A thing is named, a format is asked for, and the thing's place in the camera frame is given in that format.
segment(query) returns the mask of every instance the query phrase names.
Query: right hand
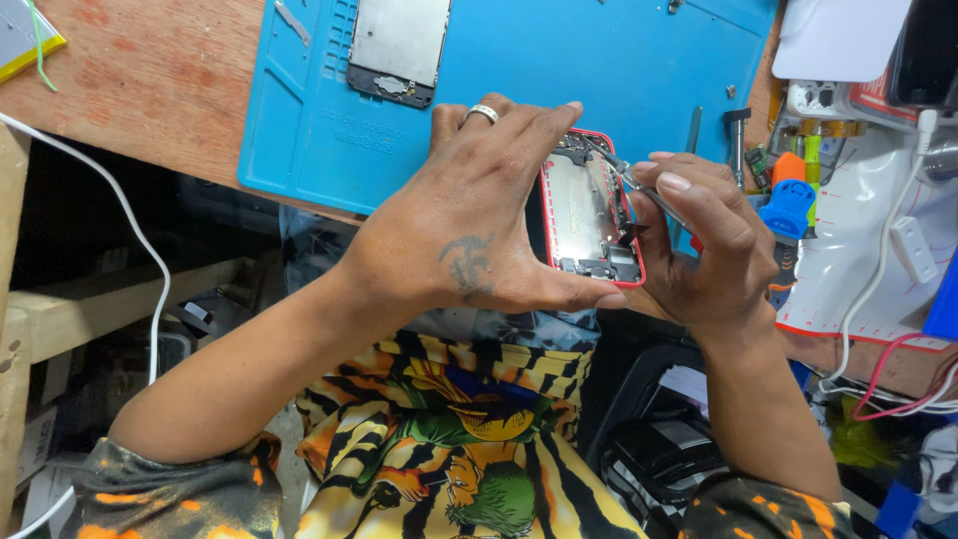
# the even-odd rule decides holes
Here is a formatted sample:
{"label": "right hand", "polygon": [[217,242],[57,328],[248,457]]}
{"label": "right hand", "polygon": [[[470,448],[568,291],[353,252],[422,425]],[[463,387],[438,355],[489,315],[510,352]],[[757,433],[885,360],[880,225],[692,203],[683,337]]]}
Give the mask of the right hand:
{"label": "right hand", "polygon": [[686,219],[704,249],[698,260],[673,252],[662,211],[645,195],[628,193],[639,223],[650,226],[639,236],[643,288],[699,341],[772,327],[775,311],[764,293],[779,271],[775,236],[732,171],[691,153],[654,152],[650,159],[635,164],[632,174]]}

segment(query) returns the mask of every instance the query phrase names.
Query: left hand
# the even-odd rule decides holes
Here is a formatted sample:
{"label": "left hand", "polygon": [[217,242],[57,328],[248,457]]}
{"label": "left hand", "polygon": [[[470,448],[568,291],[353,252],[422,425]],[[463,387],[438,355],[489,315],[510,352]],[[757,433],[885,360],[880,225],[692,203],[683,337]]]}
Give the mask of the left hand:
{"label": "left hand", "polygon": [[536,174],[582,104],[516,105],[499,94],[480,103],[498,113],[495,125],[463,105],[436,106],[425,164],[370,216],[337,267],[418,312],[624,307],[615,285],[540,263],[526,230]]}

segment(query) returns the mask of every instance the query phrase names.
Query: black phone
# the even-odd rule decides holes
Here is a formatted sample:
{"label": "black phone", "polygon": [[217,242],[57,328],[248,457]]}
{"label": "black phone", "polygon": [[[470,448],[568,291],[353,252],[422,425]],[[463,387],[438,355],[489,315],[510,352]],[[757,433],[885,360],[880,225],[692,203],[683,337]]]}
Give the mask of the black phone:
{"label": "black phone", "polygon": [[958,2],[915,0],[892,54],[891,105],[958,106]]}

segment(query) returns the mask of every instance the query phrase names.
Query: wooden table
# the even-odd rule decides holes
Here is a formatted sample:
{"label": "wooden table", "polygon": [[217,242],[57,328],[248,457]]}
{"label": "wooden table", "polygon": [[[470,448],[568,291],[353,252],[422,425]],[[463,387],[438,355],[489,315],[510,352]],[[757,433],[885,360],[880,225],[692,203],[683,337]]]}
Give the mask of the wooden table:
{"label": "wooden table", "polygon": [[[262,0],[44,0],[39,7],[69,42],[45,62],[59,92],[47,90],[31,70],[0,85],[0,110],[40,129],[245,190],[236,168]],[[769,135],[771,59],[782,11],[749,99],[749,143]],[[317,204],[257,194],[342,221],[362,220]],[[634,309],[664,317],[645,292],[630,298]],[[806,363],[832,367],[840,357],[835,339],[782,332],[782,341],[791,358]],[[868,379],[879,350],[876,344],[858,343],[847,373]],[[881,383],[924,394],[946,356],[899,350]]]}

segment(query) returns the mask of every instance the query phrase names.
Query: ring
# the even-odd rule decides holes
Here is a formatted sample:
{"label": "ring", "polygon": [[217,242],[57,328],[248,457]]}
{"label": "ring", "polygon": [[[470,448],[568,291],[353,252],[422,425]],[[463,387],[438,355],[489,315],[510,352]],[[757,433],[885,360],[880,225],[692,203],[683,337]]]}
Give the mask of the ring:
{"label": "ring", "polygon": [[471,116],[473,112],[478,112],[482,114],[483,116],[489,118],[489,121],[492,122],[493,125],[495,125],[495,123],[499,121],[499,115],[495,112],[495,110],[492,110],[491,106],[476,105],[473,108],[469,109],[468,116]]}

